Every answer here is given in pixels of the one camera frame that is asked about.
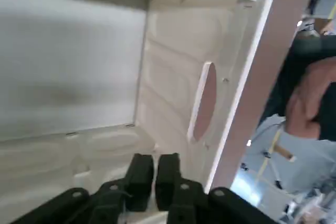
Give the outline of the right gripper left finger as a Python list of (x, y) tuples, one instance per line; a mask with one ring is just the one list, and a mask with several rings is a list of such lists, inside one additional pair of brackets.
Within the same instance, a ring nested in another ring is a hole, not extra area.
[(134, 154), (123, 178), (105, 182), (94, 194), (79, 187), (66, 190), (15, 222), (118, 223), (126, 211), (146, 211), (153, 176), (153, 157)]

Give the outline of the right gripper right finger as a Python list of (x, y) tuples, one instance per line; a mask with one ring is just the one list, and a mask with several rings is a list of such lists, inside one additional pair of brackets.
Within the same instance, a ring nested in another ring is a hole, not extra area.
[(159, 158), (155, 201), (159, 211), (167, 212), (167, 223), (275, 223), (228, 188), (205, 193), (201, 183), (183, 178), (177, 153)]

